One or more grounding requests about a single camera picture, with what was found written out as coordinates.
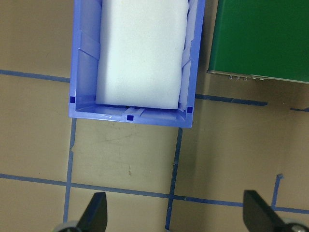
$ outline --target silver component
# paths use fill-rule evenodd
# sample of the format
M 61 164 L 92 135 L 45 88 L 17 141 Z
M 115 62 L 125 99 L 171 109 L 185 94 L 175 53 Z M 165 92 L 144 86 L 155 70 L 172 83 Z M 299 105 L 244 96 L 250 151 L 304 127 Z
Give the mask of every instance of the silver component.
M 292 231 L 294 231 L 294 232 L 306 232 L 305 228 L 303 228 L 300 225 L 294 225 L 292 227 Z

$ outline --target white foam block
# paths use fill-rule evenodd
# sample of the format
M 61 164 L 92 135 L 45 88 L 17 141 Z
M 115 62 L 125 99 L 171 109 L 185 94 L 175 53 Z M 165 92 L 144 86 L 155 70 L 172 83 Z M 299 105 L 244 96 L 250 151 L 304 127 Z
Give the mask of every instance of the white foam block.
M 103 0 L 97 104 L 177 109 L 188 0 Z

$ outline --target floor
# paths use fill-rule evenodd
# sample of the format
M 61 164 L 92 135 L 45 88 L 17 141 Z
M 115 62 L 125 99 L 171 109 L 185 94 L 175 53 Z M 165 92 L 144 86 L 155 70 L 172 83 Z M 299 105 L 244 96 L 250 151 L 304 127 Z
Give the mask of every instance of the floor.
M 0 231 L 78 220 L 96 191 L 107 232 L 245 232 L 245 189 L 309 225 L 309 85 L 206 74 L 216 5 L 178 129 L 69 118 L 73 1 L 0 1 Z

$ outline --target small blue square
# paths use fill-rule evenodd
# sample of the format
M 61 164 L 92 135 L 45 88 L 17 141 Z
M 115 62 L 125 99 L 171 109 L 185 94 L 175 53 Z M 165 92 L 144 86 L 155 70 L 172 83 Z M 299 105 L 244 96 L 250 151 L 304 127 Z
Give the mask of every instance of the small blue square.
M 70 103 L 75 103 L 75 97 L 70 96 Z
M 134 116 L 133 115 L 127 115 L 126 119 L 127 121 L 133 121 Z
M 188 107 L 187 113 L 189 114 L 193 113 L 193 107 Z

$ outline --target table surface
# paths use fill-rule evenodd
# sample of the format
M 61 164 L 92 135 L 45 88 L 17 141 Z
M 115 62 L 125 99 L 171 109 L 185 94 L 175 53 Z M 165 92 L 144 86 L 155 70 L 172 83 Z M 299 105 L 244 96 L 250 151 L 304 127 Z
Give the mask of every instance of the table surface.
M 194 124 L 182 130 L 68 118 L 73 1 L 0 1 L 0 231 L 77 220 L 96 191 L 108 232 L 163 232 L 169 216 L 173 232 L 244 232 L 245 189 L 309 224 L 309 113 L 291 110 L 309 107 L 309 85 L 206 74 L 216 7 L 207 1 Z

